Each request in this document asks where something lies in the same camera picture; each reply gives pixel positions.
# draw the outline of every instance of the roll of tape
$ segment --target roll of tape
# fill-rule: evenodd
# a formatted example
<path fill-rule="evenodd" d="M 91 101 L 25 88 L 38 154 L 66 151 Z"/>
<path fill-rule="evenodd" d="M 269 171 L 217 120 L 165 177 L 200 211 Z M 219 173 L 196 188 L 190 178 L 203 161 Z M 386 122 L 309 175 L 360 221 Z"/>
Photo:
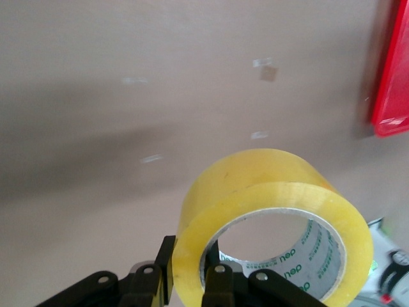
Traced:
<path fill-rule="evenodd" d="M 217 238 L 232 224 L 269 213 L 309 219 L 292 248 L 260 263 L 220 255 L 241 264 L 244 274 L 272 269 L 329 307 L 354 299 L 373 259 L 363 217 L 300 157 L 257 149 L 216 162 L 186 195 L 173 252 L 174 285 L 186 307 L 201 305 L 205 256 Z"/>

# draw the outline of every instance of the red object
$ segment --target red object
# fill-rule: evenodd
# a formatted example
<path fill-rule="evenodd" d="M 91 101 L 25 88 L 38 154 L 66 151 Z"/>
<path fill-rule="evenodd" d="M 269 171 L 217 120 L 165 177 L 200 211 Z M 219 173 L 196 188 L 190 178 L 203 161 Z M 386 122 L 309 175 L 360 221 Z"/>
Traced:
<path fill-rule="evenodd" d="M 388 294 L 383 294 L 380 300 L 382 304 L 388 305 L 393 301 L 393 298 L 391 298 Z"/>
<path fill-rule="evenodd" d="M 409 130 L 409 0 L 399 4 L 372 124 L 380 137 Z"/>

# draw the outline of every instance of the tape core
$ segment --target tape core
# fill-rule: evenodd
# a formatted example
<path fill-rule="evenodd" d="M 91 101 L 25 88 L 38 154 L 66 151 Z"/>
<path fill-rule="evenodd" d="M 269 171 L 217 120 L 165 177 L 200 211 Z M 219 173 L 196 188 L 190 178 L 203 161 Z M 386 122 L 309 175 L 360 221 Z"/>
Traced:
<path fill-rule="evenodd" d="M 282 254 L 261 262 L 241 260 L 219 252 L 222 262 L 235 262 L 246 277 L 259 269 L 271 269 L 324 301 L 339 286 L 346 269 L 346 248 L 338 232 L 328 222 L 311 212 L 294 208 L 270 208 L 249 212 L 223 226 L 207 244 L 201 255 L 199 275 L 205 288 L 205 257 L 216 240 L 230 227 L 245 219 L 266 214 L 294 214 L 307 218 L 305 232 Z"/>

